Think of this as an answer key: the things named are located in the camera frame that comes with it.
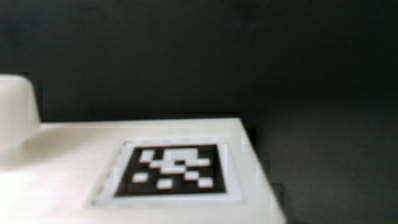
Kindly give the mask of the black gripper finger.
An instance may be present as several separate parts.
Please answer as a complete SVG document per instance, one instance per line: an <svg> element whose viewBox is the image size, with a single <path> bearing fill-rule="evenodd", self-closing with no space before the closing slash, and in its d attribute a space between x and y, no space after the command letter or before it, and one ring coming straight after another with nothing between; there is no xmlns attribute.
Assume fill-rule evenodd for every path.
<svg viewBox="0 0 398 224"><path fill-rule="evenodd" d="M15 161L40 127L32 82L20 75L0 74L0 165Z"/></svg>

